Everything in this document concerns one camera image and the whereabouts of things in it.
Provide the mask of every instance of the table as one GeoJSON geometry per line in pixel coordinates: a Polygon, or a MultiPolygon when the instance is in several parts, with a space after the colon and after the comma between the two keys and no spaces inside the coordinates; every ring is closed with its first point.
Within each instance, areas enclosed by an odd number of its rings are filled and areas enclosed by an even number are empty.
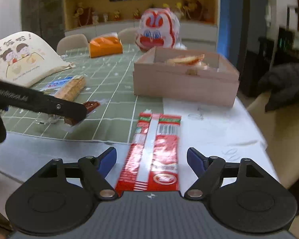
{"type": "Polygon", "coordinates": [[[10,107],[2,115],[6,129],[49,139],[130,143],[140,112],[163,112],[162,98],[134,95],[132,73],[141,55],[136,45],[124,45],[123,54],[92,59],[87,48],[67,51],[65,60],[75,67],[52,74],[32,88],[40,90],[51,81],[84,74],[87,85],[75,102],[103,104],[73,129],[67,129],[63,118],[53,124],[39,124],[44,114],[10,107]]]}

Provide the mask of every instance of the lion head decoration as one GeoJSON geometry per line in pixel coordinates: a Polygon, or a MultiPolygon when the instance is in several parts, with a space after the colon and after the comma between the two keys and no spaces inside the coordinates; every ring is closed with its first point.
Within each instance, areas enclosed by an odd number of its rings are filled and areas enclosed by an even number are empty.
{"type": "Polygon", "coordinates": [[[179,20],[167,9],[147,9],[140,20],[136,44],[147,51],[155,46],[174,47],[179,36],[179,20]]]}

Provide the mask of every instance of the cartoon girl face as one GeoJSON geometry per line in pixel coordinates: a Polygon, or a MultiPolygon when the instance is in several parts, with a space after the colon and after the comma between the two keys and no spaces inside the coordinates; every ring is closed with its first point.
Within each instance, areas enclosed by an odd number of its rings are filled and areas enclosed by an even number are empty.
{"type": "Polygon", "coordinates": [[[29,47],[25,46],[23,47],[20,52],[19,52],[21,55],[24,55],[24,54],[29,54],[29,47]]]}
{"type": "Polygon", "coordinates": [[[11,61],[13,58],[16,58],[17,55],[15,54],[15,52],[11,51],[10,53],[7,54],[6,56],[6,61],[11,61]]]}

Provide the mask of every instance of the cardboard box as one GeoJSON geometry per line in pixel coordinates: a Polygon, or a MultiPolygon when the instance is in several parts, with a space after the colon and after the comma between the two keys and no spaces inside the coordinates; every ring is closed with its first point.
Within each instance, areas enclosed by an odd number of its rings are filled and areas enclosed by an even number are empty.
{"type": "Polygon", "coordinates": [[[143,96],[197,101],[232,107],[239,86],[238,70],[223,56],[201,50],[154,47],[134,63],[134,93],[143,96]],[[210,69],[188,71],[184,65],[167,65],[168,59],[205,54],[210,69]]]}

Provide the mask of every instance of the white paper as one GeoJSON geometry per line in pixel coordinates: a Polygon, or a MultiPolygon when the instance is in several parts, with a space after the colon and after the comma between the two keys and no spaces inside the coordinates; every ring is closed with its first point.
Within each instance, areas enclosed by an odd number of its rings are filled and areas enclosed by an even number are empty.
{"type": "MultiPolygon", "coordinates": [[[[247,146],[216,146],[216,145],[203,145],[196,144],[193,146],[204,156],[218,156],[229,163],[240,163],[242,158],[250,158],[257,163],[262,169],[267,171],[277,181],[277,174],[269,160],[263,146],[257,142],[253,145],[247,146]]],[[[182,195],[187,189],[198,179],[191,167],[187,163],[187,150],[179,151],[178,154],[178,167],[179,167],[179,186],[182,195]]],[[[223,186],[236,181],[236,178],[224,179],[223,186]]]]}
{"type": "MultiPolygon", "coordinates": [[[[184,192],[197,180],[187,163],[187,150],[196,148],[204,156],[219,156],[239,163],[250,158],[278,180],[266,154],[267,143],[238,98],[232,108],[163,99],[164,114],[180,115],[179,186],[184,192]]],[[[235,178],[226,178],[223,185],[235,178]]]]}

